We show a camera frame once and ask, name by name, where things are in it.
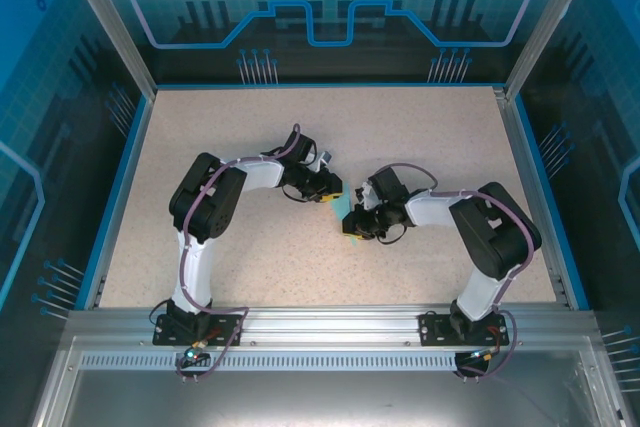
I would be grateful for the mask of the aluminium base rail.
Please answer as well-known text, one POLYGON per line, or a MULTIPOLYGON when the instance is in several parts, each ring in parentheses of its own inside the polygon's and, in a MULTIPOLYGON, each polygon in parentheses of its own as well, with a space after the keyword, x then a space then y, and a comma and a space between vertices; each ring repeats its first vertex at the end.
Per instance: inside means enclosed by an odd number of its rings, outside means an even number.
MULTIPOLYGON (((552 303, 512 303, 510 336, 524 351, 577 351, 602 344, 595 314, 552 303)), ((418 322, 446 304, 272 307, 250 309, 240 348, 250 350, 416 350, 418 322)), ((86 350, 141 350, 152 346, 147 308, 106 308, 69 315, 60 345, 86 350)))

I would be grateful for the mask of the metal tray panel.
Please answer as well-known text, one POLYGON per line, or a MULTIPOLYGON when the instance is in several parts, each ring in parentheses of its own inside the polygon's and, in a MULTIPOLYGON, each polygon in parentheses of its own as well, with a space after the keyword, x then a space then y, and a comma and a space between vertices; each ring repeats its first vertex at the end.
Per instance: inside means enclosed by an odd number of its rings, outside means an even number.
POLYGON ((605 357, 517 352, 491 377, 452 372, 82 371, 59 352, 29 427, 640 427, 605 357))

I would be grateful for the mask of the aluminium side rail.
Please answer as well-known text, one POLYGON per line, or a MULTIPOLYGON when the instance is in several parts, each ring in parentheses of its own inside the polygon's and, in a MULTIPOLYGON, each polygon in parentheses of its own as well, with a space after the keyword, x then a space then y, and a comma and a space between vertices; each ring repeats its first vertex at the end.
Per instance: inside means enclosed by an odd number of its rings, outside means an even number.
POLYGON ((513 194, 522 209, 538 228, 542 246, 509 287, 505 300, 524 299, 526 302, 550 302, 559 308, 571 309, 573 299, 566 284, 566 262, 559 246, 542 183, 530 147, 523 120, 516 103, 506 94, 494 90, 504 130, 518 172, 520 190, 513 194))

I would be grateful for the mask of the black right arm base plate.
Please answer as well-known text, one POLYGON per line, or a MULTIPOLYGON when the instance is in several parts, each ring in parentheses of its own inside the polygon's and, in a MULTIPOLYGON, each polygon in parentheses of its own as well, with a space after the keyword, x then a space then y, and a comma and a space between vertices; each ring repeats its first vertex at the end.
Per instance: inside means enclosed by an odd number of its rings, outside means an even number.
POLYGON ((507 346, 510 343, 505 317, 490 313, 479 321, 462 314, 427 311, 417 318, 423 347, 507 346))

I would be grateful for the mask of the blue table edge trim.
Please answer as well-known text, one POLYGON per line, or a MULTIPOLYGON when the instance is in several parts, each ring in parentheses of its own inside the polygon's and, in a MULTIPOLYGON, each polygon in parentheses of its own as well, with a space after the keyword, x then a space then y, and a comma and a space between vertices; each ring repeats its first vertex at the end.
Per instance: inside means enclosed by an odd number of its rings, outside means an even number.
POLYGON ((124 210, 152 114, 154 101, 142 96, 126 139, 74 309, 92 309, 113 257, 124 210))
POLYGON ((548 267, 560 277, 564 296, 573 310, 589 311, 591 306, 583 288, 580 274, 569 245, 560 213, 547 176, 538 143, 520 96, 514 100, 519 127, 526 142, 526 152, 530 157, 533 176, 533 190, 536 194, 534 217, 543 236, 543 254, 548 267))

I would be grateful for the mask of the light blue cloth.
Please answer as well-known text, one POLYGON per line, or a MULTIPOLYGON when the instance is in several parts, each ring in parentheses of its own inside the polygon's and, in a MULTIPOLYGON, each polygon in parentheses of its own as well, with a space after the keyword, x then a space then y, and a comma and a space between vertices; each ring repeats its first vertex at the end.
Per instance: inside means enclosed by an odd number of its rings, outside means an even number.
POLYGON ((343 232, 343 220, 351 212, 352 209, 350 185, 346 180, 342 181, 342 193, 339 197, 332 200, 330 202, 330 205, 334 211, 336 218, 338 219, 338 232, 345 239, 347 239, 353 247, 355 247, 357 244, 357 239, 354 236, 347 235, 343 232))

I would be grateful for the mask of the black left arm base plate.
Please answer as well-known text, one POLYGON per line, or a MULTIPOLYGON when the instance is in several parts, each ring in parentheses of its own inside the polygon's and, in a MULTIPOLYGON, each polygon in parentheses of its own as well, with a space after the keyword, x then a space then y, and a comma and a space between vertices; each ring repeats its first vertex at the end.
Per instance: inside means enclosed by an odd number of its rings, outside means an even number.
POLYGON ((240 315, 160 315, 152 336, 156 346, 191 346, 205 341, 208 346, 223 347, 239 325, 240 315))

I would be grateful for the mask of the aluminium frame post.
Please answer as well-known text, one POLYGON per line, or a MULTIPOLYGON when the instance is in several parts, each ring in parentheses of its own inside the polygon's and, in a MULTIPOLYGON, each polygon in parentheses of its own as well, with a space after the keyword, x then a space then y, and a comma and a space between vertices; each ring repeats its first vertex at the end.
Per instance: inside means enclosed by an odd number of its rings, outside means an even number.
POLYGON ((513 103, 573 0, 549 0, 520 53, 504 86, 504 98, 513 103))
POLYGON ((157 86, 112 0, 86 0, 131 74, 136 86, 154 101, 157 86))

